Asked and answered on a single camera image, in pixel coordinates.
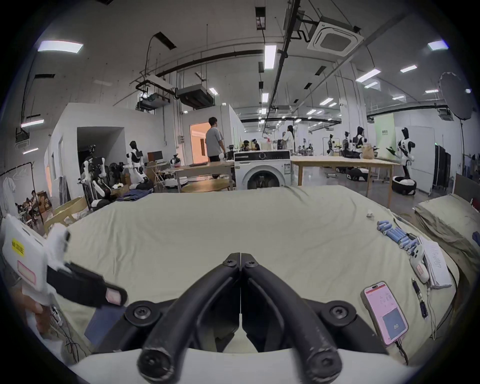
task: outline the notepad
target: notepad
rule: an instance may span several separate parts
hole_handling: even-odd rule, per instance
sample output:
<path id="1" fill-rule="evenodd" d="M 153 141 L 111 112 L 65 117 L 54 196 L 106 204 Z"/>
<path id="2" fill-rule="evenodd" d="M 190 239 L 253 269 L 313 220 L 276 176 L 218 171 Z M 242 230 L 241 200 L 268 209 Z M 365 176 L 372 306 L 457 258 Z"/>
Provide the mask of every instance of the notepad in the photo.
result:
<path id="1" fill-rule="evenodd" d="M 438 243 L 424 237 L 420 237 L 420 242 L 423 245 L 431 287 L 436 289 L 451 287 L 452 279 Z"/>

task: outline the air conditioning unit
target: air conditioning unit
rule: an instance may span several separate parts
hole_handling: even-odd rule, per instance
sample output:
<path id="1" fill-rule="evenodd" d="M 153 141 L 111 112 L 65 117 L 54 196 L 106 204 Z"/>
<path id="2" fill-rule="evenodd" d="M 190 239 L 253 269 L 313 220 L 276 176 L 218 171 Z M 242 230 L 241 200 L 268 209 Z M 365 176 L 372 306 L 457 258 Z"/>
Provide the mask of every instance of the air conditioning unit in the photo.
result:
<path id="1" fill-rule="evenodd" d="M 452 112 L 448 108 L 439 108 L 438 116 L 445 121 L 453 121 Z"/>
<path id="2" fill-rule="evenodd" d="M 322 16 L 307 49 L 344 57 L 362 41 L 350 25 Z"/>

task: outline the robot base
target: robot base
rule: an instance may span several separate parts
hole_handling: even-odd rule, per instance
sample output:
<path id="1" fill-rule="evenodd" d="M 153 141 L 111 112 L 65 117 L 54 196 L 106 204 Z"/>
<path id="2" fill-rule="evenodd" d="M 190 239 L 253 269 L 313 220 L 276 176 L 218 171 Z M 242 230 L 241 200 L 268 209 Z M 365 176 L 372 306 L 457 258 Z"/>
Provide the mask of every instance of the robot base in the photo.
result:
<path id="1" fill-rule="evenodd" d="M 417 189 L 417 182 L 412 179 L 405 179 L 403 176 L 394 176 L 392 189 L 402 195 L 414 195 Z"/>
<path id="2" fill-rule="evenodd" d="M 365 168 L 348 168 L 347 169 L 347 179 L 353 181 L 367 181 L 368 180 L 368 169 Z"/>

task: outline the ceiling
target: ceiling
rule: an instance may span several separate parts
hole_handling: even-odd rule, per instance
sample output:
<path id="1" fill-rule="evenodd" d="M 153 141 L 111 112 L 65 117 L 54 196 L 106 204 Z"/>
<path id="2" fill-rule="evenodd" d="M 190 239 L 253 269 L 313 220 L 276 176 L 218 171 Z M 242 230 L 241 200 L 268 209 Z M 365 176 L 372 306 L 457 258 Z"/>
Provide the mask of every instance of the ceiling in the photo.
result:
<path id="1" fill-rule="evenodd" d="M 302 0 L 300 9 L 313 20 L 318 14 L 361 28 L 367 37 L 395 15 L 407 10 L 402 1 L 393 0 Z M 266 7 L 266 30 L 255 26 L 255 6 Z M 134 108 L 137 101 L 136 79 L 145 68 L 148 41 L 161 31 L 175 45 L 169 50 L 153 38 L 148 54 L 149 72 L 158 73 L 175 65 L 200 57 L 232 52 L 233 50 L 263 49 L 266 43 L 283 46 L 283 23 L 288 0 L 113 0 L 109 5 L 88 0 L 77 4 L 55 20 L 39 39 L 63 39 L 81 42 L 77 55 L 39 52 L 35 55 L 34 73 L 55 73 L 54 79 L 35 80 L 29 86 L 26 110 L 40 113 L 56 123 L 65 105 L 72 101 L 102 103 Z M 364 89 L 367 111 L 385 107 L 441 99 L 442 95 L 426 94 L 425 90 L 438 88 L 443 72 L 461 75 L 450 51 L 430 51 L 427 43 L 440 35 L 414 12 L 362 48 L 352 62 L 359 71 L 367 72 L 373 65 L 382 72 L 373 80 L 377 87 Z M 207 65 L 187 68 L 166 80 L 177 87 L 198 84 L 195 72 L 201 72 L 219 95 L 216 102 L 231 104 L 243 117 L 258 116 L 260 91 L 258 82 L 264 82 L 264 92 L 271 93 L 278 69 L 278 58 L 273 70 L 258 73 L 258 62 L 263 55 L 238 56 L 209 62 Z M 310 93 L 323 79 L 316 76 L 320 66 L 332 70 L 340 58 L 308 50 L 303 40 L 292 40 L 288 58 L 278 84 L 275 104 L 294 105 L 294 100 L 307 100 L 297 114 L 304 116 L 312 106 L 327 97 L 338 101 L 335 78 Z M 400 69 L 416 64 L 416 70 L 401 73 Z M 404 101 L 392 97 L 405 95 Z M 324 108 L 325 116 L 337 117 L 338 105 Z M 252 124 L 252 130 L 258 124 Z"/>

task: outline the yellow label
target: yellow label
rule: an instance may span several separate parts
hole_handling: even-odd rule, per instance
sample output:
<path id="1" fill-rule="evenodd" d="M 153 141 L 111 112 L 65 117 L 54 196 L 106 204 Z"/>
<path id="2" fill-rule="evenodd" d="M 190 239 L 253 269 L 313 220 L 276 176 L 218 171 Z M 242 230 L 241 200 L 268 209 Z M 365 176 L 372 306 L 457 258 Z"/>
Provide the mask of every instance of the yellow label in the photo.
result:
<path id="1" fill-rule="evenodd" d="M 24 257 L 25 256 L 25 248 L 24 246 L 22 245 L 22 243 L 20 243 L 18 240 L 16 239 L 12 239 L 12 248 L 15 252 L 17 252 L 20 256 Z"/>

